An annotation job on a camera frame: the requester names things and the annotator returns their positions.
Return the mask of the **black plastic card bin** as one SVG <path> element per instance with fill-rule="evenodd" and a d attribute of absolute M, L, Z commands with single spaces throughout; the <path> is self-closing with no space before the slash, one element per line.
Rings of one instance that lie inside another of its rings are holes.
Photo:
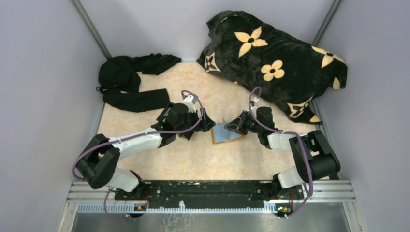
<path fill-rule="evenodd" d="M 168 116 L 168 114 L 169 114 L 169 111 L 172 109 L 172 107 L 170 107 L 170 106 L 168 106 L 168 107 L 166 107 L 166 108 L 164 108 L 164 110 L 160 113 L 160 115 L 157 117 L 157 121 L 158 122 L 163 122 L 166 118 L 167 118 L 167 116 Z"/>

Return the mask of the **white VIP card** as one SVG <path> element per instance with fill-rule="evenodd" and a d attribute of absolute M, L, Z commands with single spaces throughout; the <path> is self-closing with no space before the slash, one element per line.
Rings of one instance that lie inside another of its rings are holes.
<path fill-rule="evenodd" d="M 228 122 L 224 118 L 222 119 L 222 124 L 223 124 L 223 128 L 224 128 L 226 138 L 230 139 L 231 138 L 231 132 L 230 132 L 229 127 L 228 127 Z"/>

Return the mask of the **yellow leather card holder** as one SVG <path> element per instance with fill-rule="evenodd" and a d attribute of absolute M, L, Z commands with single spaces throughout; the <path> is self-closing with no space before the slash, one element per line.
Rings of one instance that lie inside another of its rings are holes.
<path fill-rule="evenodd" d="M 237 132 L 227 130 L 224 124 L 217 124 L 211 129 L 212 144 L 228 143 L 245 138 Z"/>

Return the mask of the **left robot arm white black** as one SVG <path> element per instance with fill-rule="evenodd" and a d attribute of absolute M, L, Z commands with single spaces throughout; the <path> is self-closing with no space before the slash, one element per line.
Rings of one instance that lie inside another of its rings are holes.
<path fill-rule="evenodd" d="M 215 126 L 204 108 L 191 103 L 169 103 L 150 128 L 126 137 L 107 138 L 95 135 L 74 164 L 92 189 L 121 189 L 133 200 L 144 196 L 142 179 L 133 171 L 117 166 L 118 162 L 139 152 L 164 147 L 177 136 L 190 140 L 195 132 L 207 132 Z"/>

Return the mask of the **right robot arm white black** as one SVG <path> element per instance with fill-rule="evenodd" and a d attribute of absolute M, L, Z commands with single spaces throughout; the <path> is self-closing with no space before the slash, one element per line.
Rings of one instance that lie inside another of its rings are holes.
<path fill-rule="evenodd" d="M 291 193 L 291 187 L 335 175 L 341 169 L 337 156 L 321 131 L 304 135 L 279 131 L 269 107 L 243 111 L 224 128 L 241 135 L 255 133 L 262 146 L 292 153 L 294 166 L 274 175 L 272 180 L 272 192 L 278 199 L 285 199 Z"/>

